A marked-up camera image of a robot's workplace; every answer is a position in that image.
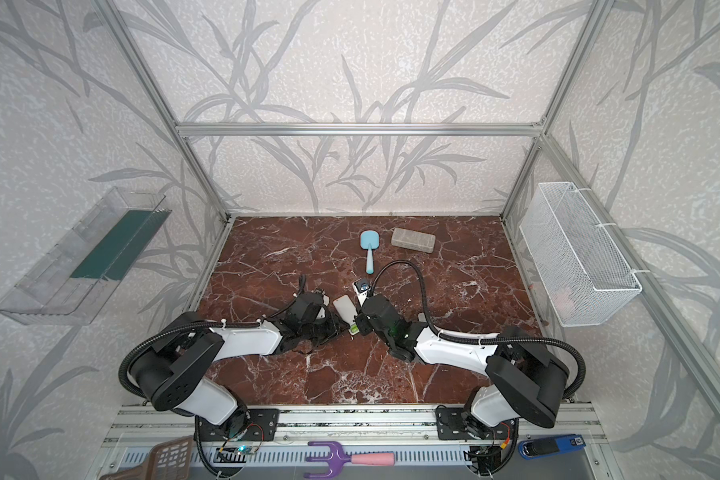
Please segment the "white remote control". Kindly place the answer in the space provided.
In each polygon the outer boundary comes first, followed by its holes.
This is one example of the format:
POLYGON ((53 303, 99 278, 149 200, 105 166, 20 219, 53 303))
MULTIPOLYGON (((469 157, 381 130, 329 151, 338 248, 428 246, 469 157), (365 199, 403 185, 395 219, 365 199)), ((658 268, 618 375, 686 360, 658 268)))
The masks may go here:
POLYGON ((349 333, 354 336, 359 333, 356 324, 357 308, 348 295, 343 295, 333 301, 333 306, 340 319, 347 324, 349 333))

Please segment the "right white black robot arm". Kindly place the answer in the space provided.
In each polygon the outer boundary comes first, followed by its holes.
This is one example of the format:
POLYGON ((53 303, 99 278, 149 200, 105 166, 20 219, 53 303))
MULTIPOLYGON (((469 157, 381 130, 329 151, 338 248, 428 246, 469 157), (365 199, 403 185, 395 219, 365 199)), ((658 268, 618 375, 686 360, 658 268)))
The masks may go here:
POLYGON ((555 425, 570 370, 548 350, 549 339, 529 336, 518 327, 486 336, 435 333, 426 322, 405 320, 381 295, 364 300, 354 322, 360 334, 377 334, 399 360, 486 376, 491 385, 470 395, 466 419, 485 427, 515 418, 542 428, 555 425))

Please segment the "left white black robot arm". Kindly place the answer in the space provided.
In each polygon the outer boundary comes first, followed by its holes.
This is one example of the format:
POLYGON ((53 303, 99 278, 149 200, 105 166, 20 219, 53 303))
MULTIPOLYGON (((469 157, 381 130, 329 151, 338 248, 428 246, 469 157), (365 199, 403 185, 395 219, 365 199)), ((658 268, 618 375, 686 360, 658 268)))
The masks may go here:
POLYGON ((317 348, 347 329, 320 290, 301 291, 274 315, 253 323, 210 321, 188 311, 126 354, 118 378, 124 389, 157 411, 197 416, 220 426, 245 407, 230 390, 206 377, 215 363, 280 355, 305 341, 317 348))

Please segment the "light blue small spatula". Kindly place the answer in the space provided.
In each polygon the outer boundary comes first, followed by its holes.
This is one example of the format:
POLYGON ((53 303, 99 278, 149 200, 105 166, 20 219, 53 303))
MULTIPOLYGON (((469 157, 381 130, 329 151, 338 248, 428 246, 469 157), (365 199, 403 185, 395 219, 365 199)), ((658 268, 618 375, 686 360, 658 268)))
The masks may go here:
POLYGON ((366 251, 366 273, 373 275, 375 271, 373 251, 380 245, 380 235, 375 230, 365 230, 360 234, 360 246, 366 251))

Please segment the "purple pink garden fork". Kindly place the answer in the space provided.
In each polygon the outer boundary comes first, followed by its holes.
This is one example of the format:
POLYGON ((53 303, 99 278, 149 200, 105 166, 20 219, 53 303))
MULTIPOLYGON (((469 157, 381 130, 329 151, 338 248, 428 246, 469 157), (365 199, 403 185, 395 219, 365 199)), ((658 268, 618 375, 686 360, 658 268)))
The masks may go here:
POLYGON ((325 462, 327 470, 323 473, 305 473, 305 479, 333 479, 338 476, 345 464, 363 466, 394 466, 395 455, 392 452, 374 452, 365 454, 349 454, 344 451, 340 442, 336 441, 309 441, 310 447, 326 447, 327 456, 308 456, 306 462, 325 462))

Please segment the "brown plastic basket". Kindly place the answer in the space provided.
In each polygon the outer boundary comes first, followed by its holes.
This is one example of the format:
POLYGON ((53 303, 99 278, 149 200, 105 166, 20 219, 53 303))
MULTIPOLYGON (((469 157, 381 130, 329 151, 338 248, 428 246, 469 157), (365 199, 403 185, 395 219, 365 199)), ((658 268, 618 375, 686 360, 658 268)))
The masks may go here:
POLYGON ((146 459, 130 469, 106 474, 101 480, 185 480, 189 478, 194 440, 182 437, 153 447, 146 459))

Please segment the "blue black device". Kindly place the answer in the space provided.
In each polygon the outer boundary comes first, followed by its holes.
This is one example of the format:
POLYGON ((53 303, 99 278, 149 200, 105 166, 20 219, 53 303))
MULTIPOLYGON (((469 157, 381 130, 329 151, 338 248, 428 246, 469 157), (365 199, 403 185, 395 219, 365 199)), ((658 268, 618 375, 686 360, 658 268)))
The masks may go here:
POLYGON ((532 460, 578 452, 585 447, 581 435, 569 434, 523 440, 518 443, 517 450, 522 458, 532 460))

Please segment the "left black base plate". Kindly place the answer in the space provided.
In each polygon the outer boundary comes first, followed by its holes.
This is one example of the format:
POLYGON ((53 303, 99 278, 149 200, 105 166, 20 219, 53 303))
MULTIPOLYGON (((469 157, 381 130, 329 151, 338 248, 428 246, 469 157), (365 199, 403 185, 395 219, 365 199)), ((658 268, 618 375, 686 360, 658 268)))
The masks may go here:
POLYGON ((279 414, 280 410, 276 408, 238 410, 219 426, 196 417, 195 435, 201 442, 271 442, 275 437, 279 414))

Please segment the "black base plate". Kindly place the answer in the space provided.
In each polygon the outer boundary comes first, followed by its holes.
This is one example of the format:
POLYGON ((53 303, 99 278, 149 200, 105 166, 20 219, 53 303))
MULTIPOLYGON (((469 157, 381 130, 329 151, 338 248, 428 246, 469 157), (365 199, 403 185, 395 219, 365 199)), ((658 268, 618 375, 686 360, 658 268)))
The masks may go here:
POLYGON ((201 442, 271 442, 275 437, 279 414, 280 410, 276 408, 238 410, 219 426, 196 417, 195 435, 201 442))
POLYGON ((438 405, 434 415, 439 440, 488 440, 503 443, 511 439, 506 423, 496 427, 486 426, 468 415, 462 407, 438 405))

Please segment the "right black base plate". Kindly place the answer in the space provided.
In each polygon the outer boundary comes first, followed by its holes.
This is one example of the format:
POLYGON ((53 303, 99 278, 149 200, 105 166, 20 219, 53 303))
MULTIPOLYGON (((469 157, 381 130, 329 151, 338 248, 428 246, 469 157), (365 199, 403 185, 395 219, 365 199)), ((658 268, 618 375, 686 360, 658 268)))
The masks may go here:
POLYGON ((434 415, 439 440, 488 440, 503 443, 511 439, 506 423, 496 427, 486 426, 468 415, 462 407, 438 405, 434 415))

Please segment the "clear wall shelf green mat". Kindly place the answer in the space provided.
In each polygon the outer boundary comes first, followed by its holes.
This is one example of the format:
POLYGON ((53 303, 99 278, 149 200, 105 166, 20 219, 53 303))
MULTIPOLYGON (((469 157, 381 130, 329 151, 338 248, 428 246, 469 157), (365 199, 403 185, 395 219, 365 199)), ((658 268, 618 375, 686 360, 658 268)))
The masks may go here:
POLYGON ((111 188, 0 298, 23 325, 93 322, 171 214, 166 196, 111 188))

